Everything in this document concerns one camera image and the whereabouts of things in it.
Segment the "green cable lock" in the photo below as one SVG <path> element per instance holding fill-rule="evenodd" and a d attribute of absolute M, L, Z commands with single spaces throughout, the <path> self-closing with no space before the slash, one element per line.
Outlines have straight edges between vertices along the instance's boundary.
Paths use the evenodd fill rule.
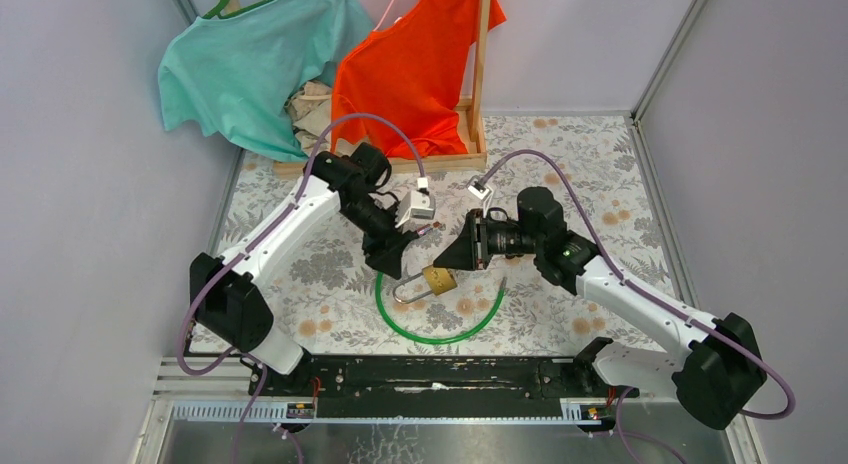
<path fill-rule="evenodd" d="M 462 298 L 456 301 L 456 310 L 448 311 L 441 301 L 431 303 L 429 296 L 411 304 L 399 304 L 392 298 L 392 288 L 400 281 L 393 280 L 378 272 L 375 280 L 374 296 L 380 316 L 390 329 L 398 335 L 421 345 L 448 346 L 461 341 L 473 339 L 482 332 L 495 318 L 507 291 L 507 278 L 503 276 L 497 285 L 497 293 L 493 299 L 473 301 Z M 410 327 L 410 319 L 402 318 L 396 321 L 402 311 L 422 308 L 427 312 L 427 325 L 421 324 Z"/>

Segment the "brass padlock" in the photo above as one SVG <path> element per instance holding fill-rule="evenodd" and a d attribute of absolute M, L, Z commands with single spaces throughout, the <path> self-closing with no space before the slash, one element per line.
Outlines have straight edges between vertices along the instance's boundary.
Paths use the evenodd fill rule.
<path fill-rule="evenodd" d="M 422 282 L 422 289 L 414 295 L 406 295 L 404 289 L 411 283 Z M 429 296 L 439 296 L 458 287 L 458 282 L 450 269 L 427 266 L 419 273 L 400 280 L 392 288 L 392 298 L 399 304 L 411 304 Z"/>

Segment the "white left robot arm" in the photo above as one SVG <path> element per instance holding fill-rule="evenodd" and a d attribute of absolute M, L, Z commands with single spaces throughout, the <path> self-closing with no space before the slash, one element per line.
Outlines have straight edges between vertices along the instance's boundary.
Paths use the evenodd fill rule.
<path fill-rule="evenodd" d="M 343 216 L 363 233 L 362 251 L 371 269 L 395 279 L 403 253 L 417 235 L 397 224 L 396 205 L 384 207 L 373 195 L 391 173 L 377 148 L 360 145 L 349 156 L 320 152 L 281 205 L 239 244 L 214 257 L 199 254 L 190 265 L 194 321 L 241 354 L 272 369 L 272 382 L 288 395 L 309 385 L 305 349 L 277 328 L 261 293 L 277 267 L 295 259 L 319 226 Z"/>

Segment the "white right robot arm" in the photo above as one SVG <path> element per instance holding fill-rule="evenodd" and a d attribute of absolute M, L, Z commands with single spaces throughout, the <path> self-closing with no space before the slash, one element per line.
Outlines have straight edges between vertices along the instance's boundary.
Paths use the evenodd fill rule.
<path fill-rule="evenodd" d="M 659 346 L 629 350 L 611 342 L 588 348 L 573 370 L 575 386 L 597 396 L 610 385 L 675 398 L 701 424 L 725 429 L 764 385 L 751 324 L 730 313 L 717 318 L 669 297 L 637 291 L 641 280 L 607 263 L 598 246 L 569 229 L 562 205 L 544 187 L 517 197 L 517 216 L 499 220 L 470 210 L 457 238 L 435 259 L 439 268 L 481 271 L 495 256 L 530 255 L 548 283 L 615 313 Z"/>

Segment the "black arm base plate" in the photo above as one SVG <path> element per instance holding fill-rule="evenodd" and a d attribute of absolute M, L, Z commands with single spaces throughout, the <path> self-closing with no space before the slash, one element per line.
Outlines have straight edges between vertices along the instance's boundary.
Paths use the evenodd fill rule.
<path fill-rule="evenodd" d="M 251 368 L 248 390 L 262 397 L 303 398 L 313 404 L 388 402 L 400 410 L 410 402 L 469 401 L 488 408 L 508 402 L 584 400 L 604 408 L 623 387 L 602 380 L 585 358 L 310 355 L 290 375 Z"/>

